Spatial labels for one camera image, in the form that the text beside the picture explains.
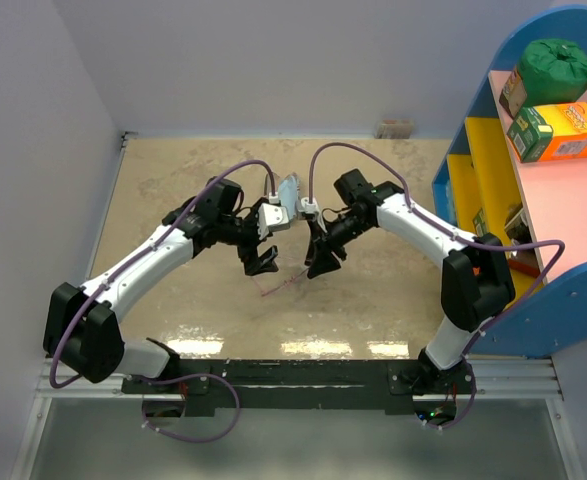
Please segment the printed glasses case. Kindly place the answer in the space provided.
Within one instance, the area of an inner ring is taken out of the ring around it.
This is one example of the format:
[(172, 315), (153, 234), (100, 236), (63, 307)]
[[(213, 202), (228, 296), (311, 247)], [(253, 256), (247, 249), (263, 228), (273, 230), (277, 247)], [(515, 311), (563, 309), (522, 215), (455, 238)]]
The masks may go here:
[(299, 176), (293, 172), (285, 177), (280, 177), (274, 173), (273, 176), (266, 174), (264, 177), (264, 197), (266, 203), (269, 204), (272, 185), (276, 184), (277, 195), (282, 208), (285, 208), (290, 220), (297, 219), (297, 203), (300, 198), (301, 180)]

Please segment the pink transparent sunglasses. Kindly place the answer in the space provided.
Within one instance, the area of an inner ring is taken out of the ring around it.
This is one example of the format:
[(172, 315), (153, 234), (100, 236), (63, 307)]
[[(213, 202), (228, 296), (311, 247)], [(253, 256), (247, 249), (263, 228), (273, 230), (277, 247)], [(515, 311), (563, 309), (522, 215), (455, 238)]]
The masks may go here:
[(267, 297), (292, 286), (298, 280), (306, 277), (308, 268), (296, 266), (285, 269), (281, 267), (276, 273), (268, 273), (252, 277), (252, 281), (261, 297)]

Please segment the light blue cleaning cloth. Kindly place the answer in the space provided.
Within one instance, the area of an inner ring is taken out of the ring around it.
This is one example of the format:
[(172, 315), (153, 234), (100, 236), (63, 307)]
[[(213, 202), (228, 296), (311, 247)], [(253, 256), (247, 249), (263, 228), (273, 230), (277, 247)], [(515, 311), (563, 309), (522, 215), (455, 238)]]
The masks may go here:
[(291, 173), (279, 180), (278, 196), (281, 205), (287, 210), (289, 217), (296, 217), (296, 201), (300, 194), (300, 179), (296, 173)]

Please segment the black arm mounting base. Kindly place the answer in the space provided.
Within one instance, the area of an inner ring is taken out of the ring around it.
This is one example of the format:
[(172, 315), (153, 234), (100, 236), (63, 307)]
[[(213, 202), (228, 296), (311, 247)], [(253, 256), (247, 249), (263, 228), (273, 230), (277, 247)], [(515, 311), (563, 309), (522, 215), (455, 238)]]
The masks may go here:
[[(474, 392), (471, 374), (457, 365), (430, 373), (417, 360), (172, 360), (150, 384), (131, 377), (128, 395), (176, 397), (186, 416), (218, 408), (372, 410), (436, 420), (455, 416), (454, 398)], [(164, 381), (176, 380), (170, 385)]]

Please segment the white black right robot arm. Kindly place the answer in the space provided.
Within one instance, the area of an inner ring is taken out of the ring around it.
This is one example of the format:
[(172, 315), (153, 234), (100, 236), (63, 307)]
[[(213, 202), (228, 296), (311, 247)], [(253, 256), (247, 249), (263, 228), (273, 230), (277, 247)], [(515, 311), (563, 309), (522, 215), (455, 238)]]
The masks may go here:
[(421, 251), (440, 268), (444, 318), (420, 353), (418, 379), (425, 390), (442, 392), (453, 382), (453, 367), (473, 334), (515, 298), (500, 239), (492, 234), (456, 233), (450, 224), (409, 203), (402, 187), (390, 181), (373, 185), (357, 169), (340, 176), (334, 188), (345, 210), (333, 221), (323, 218), (316, 201), (307, 197), (297, 201), (298, 213), (310, 230), (307, 277), (340, 269), (347, 258), (347, 243), (373, 228), (399, 236)]

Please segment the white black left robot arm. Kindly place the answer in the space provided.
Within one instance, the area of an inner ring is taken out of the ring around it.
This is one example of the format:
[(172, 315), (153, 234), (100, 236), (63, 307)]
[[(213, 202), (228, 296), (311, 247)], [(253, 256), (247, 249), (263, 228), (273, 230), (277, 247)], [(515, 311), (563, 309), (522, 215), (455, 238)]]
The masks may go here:
[(276, 195), (259, 198), (245, 216), (237, 200), (242, 187), (228, 179), (170, 211), (152, 235), (105, 273), (81, 286), (62, 283), (52, 293), (44, 331), (44, 351), (80, 377), (99, 383), (114, 373), (144, 377), (158, 392), (180, 380), (176, 353), (147, 339), (127, 342), (120, 324), (131, 308), (173, 270), (218, 244), (236, 248), (248, 276), (277, 271), (278, 251), (259, 245), (289, 216)]

